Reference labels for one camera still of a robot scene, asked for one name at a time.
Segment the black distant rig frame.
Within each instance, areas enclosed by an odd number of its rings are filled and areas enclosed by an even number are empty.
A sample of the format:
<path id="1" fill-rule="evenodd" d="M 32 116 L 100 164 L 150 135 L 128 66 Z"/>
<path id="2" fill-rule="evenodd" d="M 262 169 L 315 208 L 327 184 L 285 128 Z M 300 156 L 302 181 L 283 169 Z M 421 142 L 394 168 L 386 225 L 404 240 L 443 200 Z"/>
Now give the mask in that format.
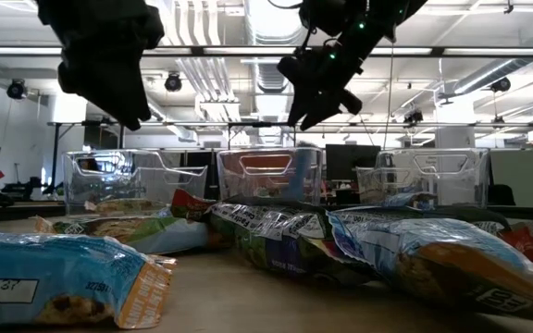
<path id="1" fill-rule="evenodd" d="M 60 138 L 66 134 L 67 131 L 74 128 L 74 123 L 56 123 L 51 124 L 55 128 L 55 157 L 61 160 L 55 162 L 55 165 L 63 166 L 63 155 L 69 152 L 90 152 L 95 150 L 115 150 L 115 149 L 136 149 L 136 150 L 162 150 L 170 152 L 184 152 L 186 157 L 184 158 L 183 165 L 186 167 L 199 167 L 201 165 L 208 166 L 208 173 L 205 183 L 205 195 L 217 198 L 219 196 L 219 181 L 217 173 L 217 153 L 222 150 L 231 150 L 233 148 L 232 140 L 242 135 L 243 132 L 248 130 L 259 131 L 263 129 L 267 130 L 279 130 L 283 134 L 289 134 L 292 140 L 292 146 L 297 147 L 299 141 L 297 140 L 298 130 L 293 127 L 288 127 L 284 123 L 280 122 L 165 122 L 159 123 L 159 126 L 165 126 L 170 131 L 176 131 L 178 134 L 176 139 L 182 143 L 181 147 L 173 146 L 158 146 L 155 148 L 150 147 L 135 147 L 127 148 L 124 143 L 124 129 L 119 131 L 119 134 L 112 135 L 108 140 L 102 139 L 99 142 L 93 140 L 86 140 L 86 145 L 89 150 L 82 149 L 80 151 L 66 151 L 64 153 L 59 152 Z M 64 199 L 64 168 L 63 168 L 63 180 L 57 185 L 51 185 L 47 189 L 50 192 L 54 192 L 61 195 Z"/>

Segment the clear plastic bin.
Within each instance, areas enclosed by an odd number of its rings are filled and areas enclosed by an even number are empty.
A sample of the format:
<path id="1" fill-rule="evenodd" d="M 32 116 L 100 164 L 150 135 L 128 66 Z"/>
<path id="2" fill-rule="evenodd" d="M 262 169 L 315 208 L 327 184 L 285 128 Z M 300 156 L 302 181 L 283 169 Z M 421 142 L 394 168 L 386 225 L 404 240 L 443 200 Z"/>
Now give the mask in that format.
<path id="1" fill-rule="evenodd" d="M 385 199 L 397 193 L 429 192 L 437 196 L 432 208 L 484 207 L 489 161 L 490 151 L 482 148 L 383 151 L 373 168 L 356 169 L 360 202 L 385 206 Z"/>
<path id="2" fill-rule="evenodd" d="M 185 157 L 184 152 L 136 149 L 65 153 L 66 211 L 81 215 L 127 200 L 167 205 L 177 189 L 202 197 L 208 166 L 185 166 Z"/>
<path id="3" fill-rule="evenodd" d="M 318 205 L 323 157 L 311 145 L 219 152 L 220 198 L 285 198 Z"/>

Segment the black office chair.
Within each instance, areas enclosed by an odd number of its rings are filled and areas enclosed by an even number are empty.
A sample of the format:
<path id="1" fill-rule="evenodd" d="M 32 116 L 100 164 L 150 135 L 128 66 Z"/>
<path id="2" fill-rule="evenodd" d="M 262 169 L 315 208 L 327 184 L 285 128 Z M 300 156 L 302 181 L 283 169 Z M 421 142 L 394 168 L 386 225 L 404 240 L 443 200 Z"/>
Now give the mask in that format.
<path id="1" fill-rule="evenodd" d="M 516 206 L 514 192 L 508 185 L 493 184 L 488 188 L 488 205 Z"/>

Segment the silver ventilation duct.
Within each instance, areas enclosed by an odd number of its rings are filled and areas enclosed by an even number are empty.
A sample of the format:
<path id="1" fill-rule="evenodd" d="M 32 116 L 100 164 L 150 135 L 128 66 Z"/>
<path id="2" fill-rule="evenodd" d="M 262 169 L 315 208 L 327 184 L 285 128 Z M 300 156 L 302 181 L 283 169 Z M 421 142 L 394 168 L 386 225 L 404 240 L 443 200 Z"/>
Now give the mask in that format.
<path id="1" fill-rule="evenodd" d="M 306 29 L 297 9 L 273 6 L 292 6 L 301 0 L 244 0 L 245 26 L 252 45 L 289 46 L 301 44 Z M 263 93 L 283 93 L 289 82 L 277 70 L 277 63 L 253 65 L 257 88 Z"/>

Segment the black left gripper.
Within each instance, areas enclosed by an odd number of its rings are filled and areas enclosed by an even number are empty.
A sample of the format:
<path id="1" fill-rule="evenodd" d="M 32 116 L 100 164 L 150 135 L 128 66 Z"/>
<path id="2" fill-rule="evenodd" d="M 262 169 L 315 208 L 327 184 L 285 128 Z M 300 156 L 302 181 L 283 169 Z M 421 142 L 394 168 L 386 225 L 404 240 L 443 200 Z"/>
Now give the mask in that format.
<path id="1" fill-rule="evenodd" d="M 145 0 L 35 0 L 38 18 L 62 45 L 64 63 L 57 68 L 64 93 L 85 98 L 129 130 L 150 119 L 140 64 L 100 59 L 139 60 L 159 45 L 164 25 L 155 6 Z"/>

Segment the green dark snack bag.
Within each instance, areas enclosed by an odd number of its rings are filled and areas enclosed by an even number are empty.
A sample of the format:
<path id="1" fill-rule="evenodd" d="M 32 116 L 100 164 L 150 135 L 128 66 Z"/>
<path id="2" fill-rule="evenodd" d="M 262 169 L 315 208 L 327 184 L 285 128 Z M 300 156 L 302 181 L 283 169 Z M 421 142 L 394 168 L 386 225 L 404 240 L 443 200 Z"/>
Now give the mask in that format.
<path id="1" fill-rule="evenodd" d="M 207 211 L 211 227 L 250 264 L 311 282 L 360 286 L 366 264 L 336 245 L 327 212 L 289 199 L 233 197 Z"/>

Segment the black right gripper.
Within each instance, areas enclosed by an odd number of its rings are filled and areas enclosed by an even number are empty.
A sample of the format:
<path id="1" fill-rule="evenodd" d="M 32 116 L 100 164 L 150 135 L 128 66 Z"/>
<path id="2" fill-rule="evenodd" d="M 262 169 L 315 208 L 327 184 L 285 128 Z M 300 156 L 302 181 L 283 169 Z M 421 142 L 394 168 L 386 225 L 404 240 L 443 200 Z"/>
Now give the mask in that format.
<path id="1" fill-rule="evenodd" d="M 287 124 L 295 126 L 304 117 L 300 130 L 308 130 L 339 114 L 340 105 L 357 115 L 363 103 L 346 86 L 355 74 L 363 72 L 363 62 L 363 55 L 339 42 L 311 49 L 298 47 L 281 58 L 277 70 L 294 89 Z"/>

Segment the grey office partition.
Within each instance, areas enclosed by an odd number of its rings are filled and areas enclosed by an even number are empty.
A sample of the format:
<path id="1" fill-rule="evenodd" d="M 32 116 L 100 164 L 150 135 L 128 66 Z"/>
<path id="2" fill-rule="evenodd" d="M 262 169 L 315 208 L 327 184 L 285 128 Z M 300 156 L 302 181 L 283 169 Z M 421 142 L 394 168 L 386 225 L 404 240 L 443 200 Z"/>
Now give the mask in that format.
<path id="1" fill-rule="evenodd" d="M 495 185 L 508 186 L 516 206 L 533 207 L 533 149 L 491 150 Z"/>

